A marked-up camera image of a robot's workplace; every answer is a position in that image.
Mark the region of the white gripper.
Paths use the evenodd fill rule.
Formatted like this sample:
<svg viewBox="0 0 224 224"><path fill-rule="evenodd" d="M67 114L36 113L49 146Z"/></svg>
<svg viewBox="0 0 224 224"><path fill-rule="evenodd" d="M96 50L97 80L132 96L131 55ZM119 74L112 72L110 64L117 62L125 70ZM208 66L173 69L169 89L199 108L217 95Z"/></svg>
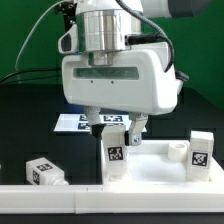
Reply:
<svg viewBox="0 0 224 224"><path fill-rule="evenodd" d="M65 98L85 106L90 134L96 138L104 129L100 108L130 112L125 145L138 146L148 115L170 113L177 105L181 82L167 66L169 56L165 42L116 52L110 66L91 66L85 54L66 56L62 61Z"/></svg>

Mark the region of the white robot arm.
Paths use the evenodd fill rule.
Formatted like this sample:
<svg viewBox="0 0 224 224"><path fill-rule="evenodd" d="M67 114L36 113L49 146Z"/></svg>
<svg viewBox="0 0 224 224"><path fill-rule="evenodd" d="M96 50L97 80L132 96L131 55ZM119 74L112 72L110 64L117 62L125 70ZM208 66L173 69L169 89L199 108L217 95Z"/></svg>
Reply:
<svg viewBox="0 0 224 224"><path fill-rule="evenodd" d="M174 48L156 17L193 17L212 0L69 0L72 21L58 41L66 100L84 107L91 133L101 135L102 108L126 111L131 126L118 134L125 145L141 143L150 115L177 104L188 76L174 68Z"/></svg>

